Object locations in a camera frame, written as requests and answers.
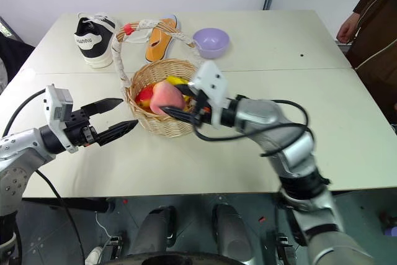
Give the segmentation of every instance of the brown coat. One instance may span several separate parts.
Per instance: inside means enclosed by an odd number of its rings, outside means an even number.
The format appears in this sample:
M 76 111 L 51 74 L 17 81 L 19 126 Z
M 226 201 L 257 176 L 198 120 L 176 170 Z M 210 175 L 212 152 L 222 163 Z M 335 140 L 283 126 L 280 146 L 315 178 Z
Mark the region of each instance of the brown coat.
M 397 0 L 360 0 L 354 12 L 360 14 L 358 34 L 346 57 L 385 117 L 397 124 Z

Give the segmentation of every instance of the black cable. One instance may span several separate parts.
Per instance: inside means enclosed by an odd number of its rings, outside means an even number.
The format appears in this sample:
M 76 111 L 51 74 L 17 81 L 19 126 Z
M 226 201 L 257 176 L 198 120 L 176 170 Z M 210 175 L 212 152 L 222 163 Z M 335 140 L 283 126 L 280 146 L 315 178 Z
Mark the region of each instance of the black cable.
M 7 126 L 4 129 L 4 133 L 2 133 L 2 136 L 5 137 L 6 135 L 8 135 L 11 125 L 14 122 L 15 118 L 17 118 L 19 112 L 27 105 L 28 102 L 30 102 L 32 99 L 34 99 L 35 97 L 43 94 L 45 92 L 45 89 L 42 89 L 40 91 L 37 91 L 35 94 L 32 94 L 31 96 L 29 96 L 23 103 L 21 103 L 21 105 L 15 110 L 15 112 L 13 113 L 13 115 L 11 116 L 10 120 L 8 120 Z
M 272 151 L 268 151 L 267 153 L 263 153 L 261 154 L 262 157 L 266 157 L 266 156 L 272 156 L 275 155 L 281 151 L 283 151 L 284 149 L 288 148 L 290 145 L 294 144 L 297 140 L 299 140 L 303 134 L 305 134 L 305 132 L 309 132 L 311 137 L 313 138 L 313 142 L 314 142 L 314 134 L 313 132 L 310 130 L 310 128 L 308 127 L 309 125 L 309 115 L 307 113 L 307 111 L 305 110 L 305 108 L 303 108 L 301 105 L 297 104 L 296 102 L 292 102 L 292 101 L 286 101 L 286 100 L 282 100 L 282 99 L 275 99 L 273 100 L 276 103 L 279 104 L 287 104 L 290 106 L 294 106 L 298 109 L 301 110 L 304 118 L 305 118 L 305 124 L 296 124 L 296 123 L 289 123 L 289 124 L 277 124 L 277 125 L 273 125 L 272 127 L 264 127 L 264 128 L 260 128 L 258 130 L 253 130 L 249 133 L 244 133 L 241 135 L 236 135 L 236 136 L 231 136 L 231 137 L 221 137 L 221 138 L 211 138 L 211 137 L 207 137 L 205 135 L 202 135 L 198 130 L 197 130 L 197 126 L 196 126 L 196 121 L 194 121 L 195 116 L 196 115 L 192 115 L 192 125 L 193 125 L 193 131 L 196 134 L 197 137 L 199 137 L 200 139 L 204 140 L 204 141 L 210 141 L 210 142 L 217 142 L 217 141 L 233 141 L 233 140 L 237 140 L 240 138 L 246 138 L 246 137 L 251 137 L 254 135 L 257 135 L 258 133 L 263 133 L 263 132 L 267 132 L 269 130 L 275 130 L 277 128 L 282 128 L 282 127 L 301 127 L 302 130 L 301 132 L 294 138 L 292 139 L 290 142 L 288 142 L 287 144 L 285 144 L 284 146 L 281 146 L 275 150 Z
M 15 119 L 17 118 L 19 112 L 27 105 L 27 103 L 29 103 L 32 99 L 34 99 L 35 97 L 43 94 L 45 92 L 45 89 L 42 89 L 38 92 L 36 92 L 35 94 L 32 94 L 31 96 L 29 96 L 23 103 L 21 103 L 21 105 L 16 109 L 16 111 L 13 113 L 13 115 L 11 116 L 10 120 L 8 120 L 8 123 L 6 125 L 6 128 L 4 129 L 3 132 L 3 137 L 5 137 L 6 135 L 8 135 L 11 125 L 12 123 L 15 121 Z M 73 227 L 74 232 L 76 233 L 76 236 L 78 238 L 79 241 L 79 245 L 80 245 L 80 250 L 81 250 L 81 256 L 83 259 L 83 264 L 85 264 L 85 259 L 84 259 L 84 250 L 83 250 L 83 244 L 81 243 L 81 239 L 80 239 L 80 234 L 77 230 L 77 226 L 76 223 L 73 220 L 72 215 L 70 214 L 69 208 L 66 205 L 66 203 L 64 202 L 64 200 L 62 199 L 62 197 L 59 195 L 59 193 L 56 191 L 54 185 L 51 183 L 51 181 L 43 174 L 41 173 L 39 170 L 36 170 L 36 173 L 44 179 L 45 182 L 47 182 L 48 186 L 50 186 L 50 189 L 53 191 L 54 195 L 56 196 L 56 198 L 58 199 L 58 201 L 60 202 L 61 206 L 65 209 L 66 214 L 68 215 L 70 224 Z M 17 226 L 17 222 L 16 222 L 16 227 L 15 227 L 15 234 L 17 237 L 17 247 L 18 247 L 18 258 L 19 258 L 19 262 L 20 264 L 22 264 L 22 242 L 20 239 L 20 234 L 19 234 L 19 229 Z

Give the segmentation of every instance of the black and white sneaker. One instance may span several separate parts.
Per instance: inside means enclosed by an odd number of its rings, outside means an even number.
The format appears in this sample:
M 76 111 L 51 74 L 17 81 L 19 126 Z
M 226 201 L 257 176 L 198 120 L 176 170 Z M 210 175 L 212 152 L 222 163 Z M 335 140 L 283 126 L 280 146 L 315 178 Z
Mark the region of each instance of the black and white sneaker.
M 104 68 L 112 63 L 110 48 L 116 27 L 116 22 L 108 16 L 98 14 L 80 18 L 74 39 L 91 67 Z

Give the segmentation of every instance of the person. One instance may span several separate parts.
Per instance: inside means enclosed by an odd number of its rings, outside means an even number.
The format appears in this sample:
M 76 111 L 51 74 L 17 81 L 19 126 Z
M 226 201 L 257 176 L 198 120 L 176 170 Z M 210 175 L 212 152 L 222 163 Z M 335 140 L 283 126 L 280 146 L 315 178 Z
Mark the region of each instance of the person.
M 360 0 L 337 33 L 346 58 L 390 123 L 397 124 L 397 0 Z

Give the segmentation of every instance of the person's hand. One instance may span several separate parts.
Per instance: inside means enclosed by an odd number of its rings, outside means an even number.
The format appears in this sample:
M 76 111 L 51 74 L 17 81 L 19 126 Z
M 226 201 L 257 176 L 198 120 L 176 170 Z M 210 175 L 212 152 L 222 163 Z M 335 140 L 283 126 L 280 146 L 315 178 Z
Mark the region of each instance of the person's hand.
M 348 43 L 352 39 L 352 34 L 357 28 L 357 23 L 359 22 L 360 15 L 356 12 L 350 15 L 347 20 L 342 24 L 341 29 L 336 35 L 336 38 L 341 43 Z

